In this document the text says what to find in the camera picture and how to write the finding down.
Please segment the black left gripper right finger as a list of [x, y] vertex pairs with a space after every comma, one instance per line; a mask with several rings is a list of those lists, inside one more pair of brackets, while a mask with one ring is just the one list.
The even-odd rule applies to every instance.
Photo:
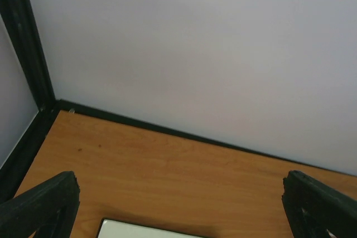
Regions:
[[283, 186], [294, 237], [356, 237], [356, 200], [301, 171], [289, 171]]

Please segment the square grey black-edged plate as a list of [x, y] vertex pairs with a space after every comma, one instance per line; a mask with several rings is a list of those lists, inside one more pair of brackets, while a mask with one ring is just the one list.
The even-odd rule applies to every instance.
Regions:
[[97, 238], [195, 238], [198, 236], [183, 234], [153, 227], [129, 224], [116, 220], [103, 219], [99, 227]]

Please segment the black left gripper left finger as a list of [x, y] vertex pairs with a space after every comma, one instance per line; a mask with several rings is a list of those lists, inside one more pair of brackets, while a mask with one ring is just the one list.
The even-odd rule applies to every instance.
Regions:
[[73, 171], [64, 171], [1, 204], [1, 237], [70, 237], [80, 205]]

